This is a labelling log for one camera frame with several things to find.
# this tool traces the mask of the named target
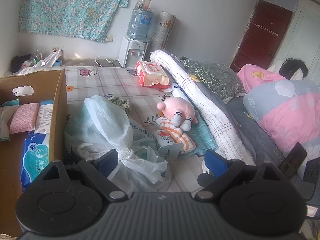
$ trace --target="brown door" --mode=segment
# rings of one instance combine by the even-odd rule
[[[267,69],[291,15],[292,11],[260,0],[231,68],[238,72],[244,65],[253,64]]]

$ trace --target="wipes lid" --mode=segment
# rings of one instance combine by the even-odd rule
[[[152,75],[164,75],[164,71],[159,63],[152,63],[147,61],[142,61],[145,71]]]

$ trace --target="leaf pattern pillow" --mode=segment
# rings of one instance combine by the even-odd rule
[[[184,59],[181,62],[188,74],[196,76],[197,80],[193,78],[196,82],[202,82],[224,103],[228,103],[235,96],[245,95],[240,79],[226,65],[190,59]]]

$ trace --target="white door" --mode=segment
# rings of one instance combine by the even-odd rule
[[[307,79],[320,87],[320,5],[299,0],[293,19],[274,62],[299,58],[308,68]]]

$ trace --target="orange striped towel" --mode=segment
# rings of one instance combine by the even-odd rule
[[[169,119],[163,118],[160,121],[160,129],[167,130],[171,138],[175,143],[182,143],[183,147],[181,149],[181,154],[186,154],[193,151],[196,148],[195,143],[191,140],[189,135],[183,133],[179,127],[175,127]]]

